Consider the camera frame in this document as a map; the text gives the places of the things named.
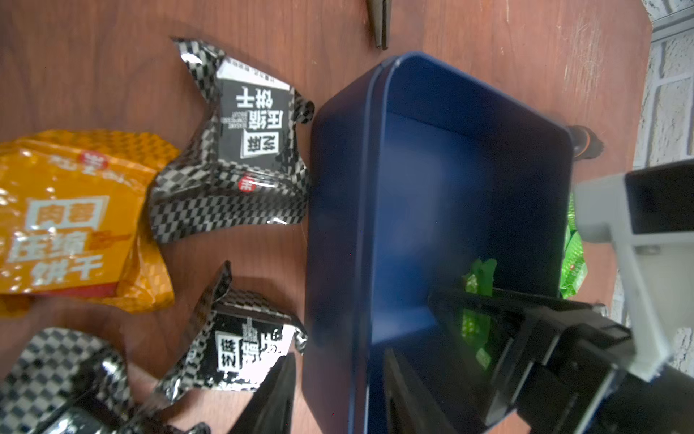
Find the dark blue storage box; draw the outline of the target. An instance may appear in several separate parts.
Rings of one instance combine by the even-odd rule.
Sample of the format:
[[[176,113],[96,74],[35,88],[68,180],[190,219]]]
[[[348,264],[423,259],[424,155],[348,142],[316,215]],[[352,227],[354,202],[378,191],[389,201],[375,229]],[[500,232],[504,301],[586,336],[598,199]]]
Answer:
[[[486,426],[466,350],[429,305],[475,260],[495,286],[557,297],[567,129],[421,52],[329,99],[311,131],[302,389],[325,433],[387,431],[383,354],[407,358],[461,433]]]

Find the yellow handled needle-nose pliers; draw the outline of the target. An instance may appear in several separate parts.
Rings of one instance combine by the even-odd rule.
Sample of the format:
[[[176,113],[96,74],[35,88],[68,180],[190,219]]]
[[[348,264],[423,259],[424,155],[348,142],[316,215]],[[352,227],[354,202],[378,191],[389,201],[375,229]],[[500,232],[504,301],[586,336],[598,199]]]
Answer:
[[[385,51],[389,48],[391,0],[367,0],[367,12],[369,16],[370,31],[375,46]]]

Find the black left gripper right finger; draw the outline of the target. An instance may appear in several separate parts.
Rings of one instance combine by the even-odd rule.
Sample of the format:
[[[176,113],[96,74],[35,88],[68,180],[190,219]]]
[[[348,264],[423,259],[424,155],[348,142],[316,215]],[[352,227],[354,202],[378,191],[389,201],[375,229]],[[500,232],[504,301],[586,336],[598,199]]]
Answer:
[[[388,348],[383,378],[390,433],[477,432],[469,384],[453,365],[416,367],[403,353]]]

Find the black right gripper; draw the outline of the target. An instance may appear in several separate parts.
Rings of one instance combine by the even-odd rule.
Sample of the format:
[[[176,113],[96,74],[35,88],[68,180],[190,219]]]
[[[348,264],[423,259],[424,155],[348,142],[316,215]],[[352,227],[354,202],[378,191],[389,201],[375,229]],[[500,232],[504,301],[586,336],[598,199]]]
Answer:
[[[493,371],[488,425],[516,412],[533,433],[691,433],[693,380],[665,365],[651,381],[627,370],[632,333],[603,303],[493,288],[430,294],[432,313],[467,309],[510,337]]]

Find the black checkered cookie packet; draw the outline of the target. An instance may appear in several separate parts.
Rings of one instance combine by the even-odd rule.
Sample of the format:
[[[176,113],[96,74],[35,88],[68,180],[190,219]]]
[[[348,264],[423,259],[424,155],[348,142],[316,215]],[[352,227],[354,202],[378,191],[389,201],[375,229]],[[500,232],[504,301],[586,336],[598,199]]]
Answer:
[[[206,344],[184,356],[137,405],[128,363],[107,341],[50,327],[37,333],[1,384],[3,433],[175,433],[159,414],[200,385]]]

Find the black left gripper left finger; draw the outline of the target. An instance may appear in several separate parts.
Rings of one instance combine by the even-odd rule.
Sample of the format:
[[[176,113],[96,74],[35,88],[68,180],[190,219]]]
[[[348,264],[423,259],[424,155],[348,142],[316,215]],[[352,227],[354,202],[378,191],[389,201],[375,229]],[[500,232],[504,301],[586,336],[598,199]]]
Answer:
[[[270,369],[229,434],[288,434],[296,392],[296,356],[281,356]]]

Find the orange cookie packet front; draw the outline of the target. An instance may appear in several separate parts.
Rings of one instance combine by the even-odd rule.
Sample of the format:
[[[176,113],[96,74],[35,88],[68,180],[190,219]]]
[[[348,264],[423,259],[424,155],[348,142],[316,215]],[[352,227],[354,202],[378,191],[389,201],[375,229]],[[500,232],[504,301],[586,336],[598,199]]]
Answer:
[[[175,300],[150,186],[178,150],[150,133],[48,130],[1,146],[1,314],[42,298],[128,313]]]

